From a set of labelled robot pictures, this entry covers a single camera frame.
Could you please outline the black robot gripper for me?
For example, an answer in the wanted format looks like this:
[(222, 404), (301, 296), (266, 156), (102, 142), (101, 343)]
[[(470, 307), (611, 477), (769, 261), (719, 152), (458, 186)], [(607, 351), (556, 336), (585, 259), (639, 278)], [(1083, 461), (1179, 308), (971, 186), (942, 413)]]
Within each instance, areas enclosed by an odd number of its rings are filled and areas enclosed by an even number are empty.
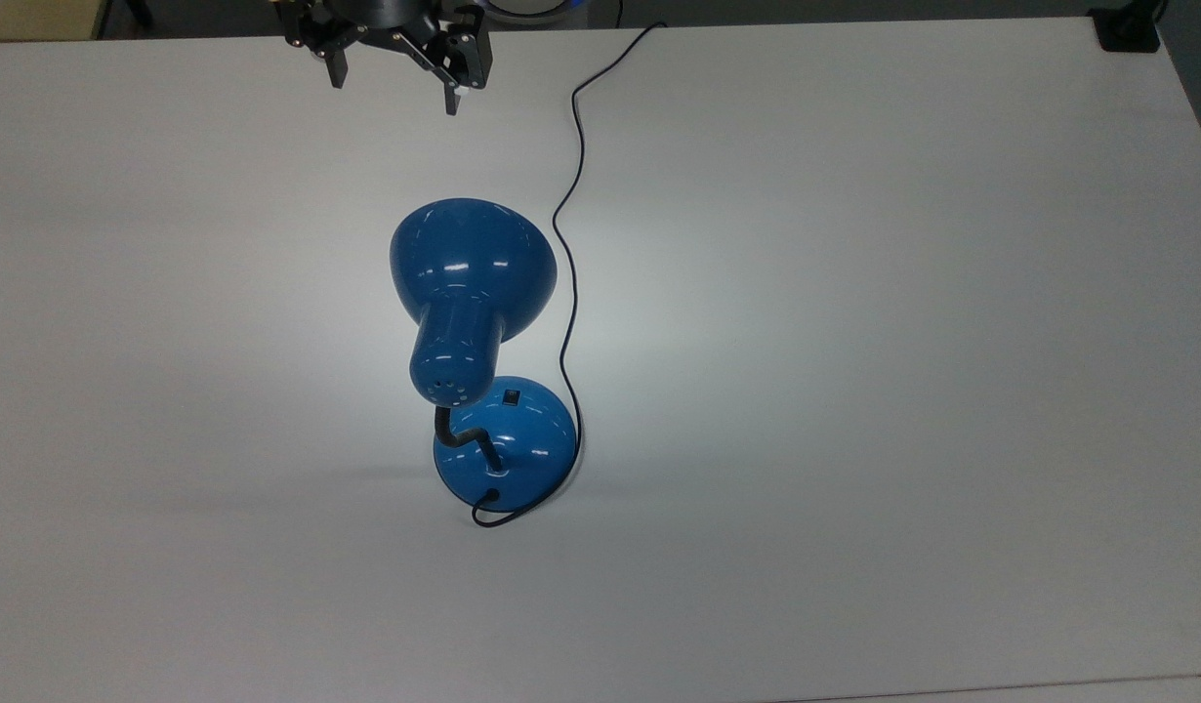
[(440, 1), (271, 1), (285, 43), (324, 62), (334, 89), (348, 76), (351, 44), (405, 52), (440, 81), (446, 115), (456, 117), (464, 95), (484, 89), (492, 44), (480, 5)]

